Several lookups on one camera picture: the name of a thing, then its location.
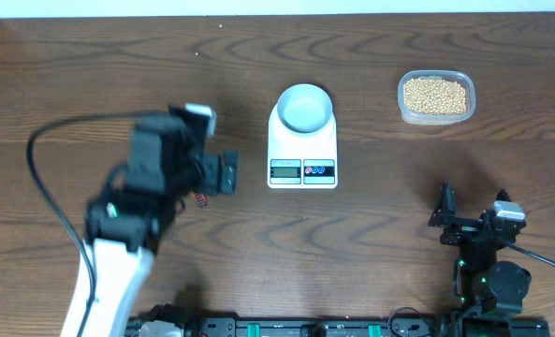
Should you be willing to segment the red measuring scoop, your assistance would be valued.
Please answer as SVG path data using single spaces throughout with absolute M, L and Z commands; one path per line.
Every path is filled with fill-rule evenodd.
M 204 194 L 194 194 L 194 197 L 197 202 L 197 205 L 200 208 L 205 208 L 208 206 L 208 199 Z

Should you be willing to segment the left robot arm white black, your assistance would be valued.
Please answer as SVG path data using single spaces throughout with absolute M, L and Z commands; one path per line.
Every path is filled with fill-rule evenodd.
M 216 113 L 186 105 L 137 120 L 128 159 L 84 215 L 84 250 L 65 336 L 121 336 L 166 229 L 189 194 L 231 195 L 238 154 L 206 154 Z

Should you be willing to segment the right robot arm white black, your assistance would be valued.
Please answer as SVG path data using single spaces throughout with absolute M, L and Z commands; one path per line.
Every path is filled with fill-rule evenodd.
M 456 246 L 453 291 L 461 307 L 442 315 L 435 336 L 510 336 L 513 318 L 523 310 L 531 274 L 518 264 L 500 261 L 497 253 L 516 241 L 526 214 L 505 190 L 477 219 L 457 216 L 455 191 L 443 183 L 428 225 L 443 232 L 440 243 Z

